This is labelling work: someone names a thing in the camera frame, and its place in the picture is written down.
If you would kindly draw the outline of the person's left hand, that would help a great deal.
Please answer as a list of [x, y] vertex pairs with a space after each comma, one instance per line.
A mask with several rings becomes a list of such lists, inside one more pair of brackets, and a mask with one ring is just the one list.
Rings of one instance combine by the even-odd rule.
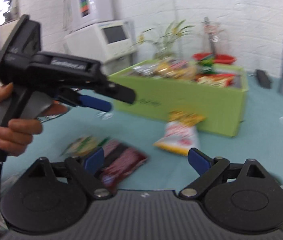
[[[13, 84], [0, 87], [0, 103], [10, 97]], [[41, 134], [43, 126], [37, 119], [12, 119], [7, 127], [0, 127], [0, 149], [11, 156], [23, 154], [33, 141], [33, 136]]]

